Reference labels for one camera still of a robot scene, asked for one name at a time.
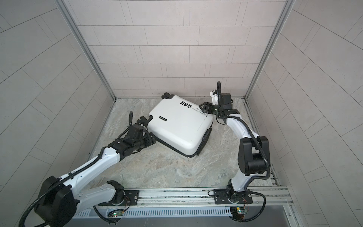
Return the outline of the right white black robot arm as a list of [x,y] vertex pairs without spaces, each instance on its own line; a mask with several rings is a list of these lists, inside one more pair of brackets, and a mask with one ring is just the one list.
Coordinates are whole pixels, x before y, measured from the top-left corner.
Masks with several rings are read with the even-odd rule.
[[[229,180],[226,191],[222,193],[214,190],[213,196],[225,198],[230,204],[243,203],[242,207],[237,206],[232,209],[231,220],[240,223],[253,221],[264,211],[267,199],[264,194],[253,192],[248,187],[254,180],[267,180],[271,175],[269,141],[265,136],[259,136],[250,129],[240,112],[233,108],[231,94],[222,93],[220,81],[217,82],[216,90],[212,91],[210,96],[212,102],[201,104],[200,109],[203,113],[215,115],[216,121],[230,127],[240,141],[237,156],[239,170]],[[245,218],[251,202],[248,197],[251,195],[263,198],[262,207],[254,216]]]

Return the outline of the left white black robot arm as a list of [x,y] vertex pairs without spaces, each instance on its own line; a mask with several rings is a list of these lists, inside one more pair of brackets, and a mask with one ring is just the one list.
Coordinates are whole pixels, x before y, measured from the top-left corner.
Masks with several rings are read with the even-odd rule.
[[129,125],[109,145],[102,147],[99,154],[75,170],[55,178],[47,178],[41,187],[38,198],[24,211],[19,226],[25,226],[26,219],[34,211],[44,222],[42,227],[63,227],[75,214],[90,206],[103,202],[122,202],[123,186],[117,181],[108,181],[101,189],[81,190],[94,178],[126,157],[136,154],[156,143],[147,125],[153,119],[141,117],[132,123],[133,113],[129,114]]

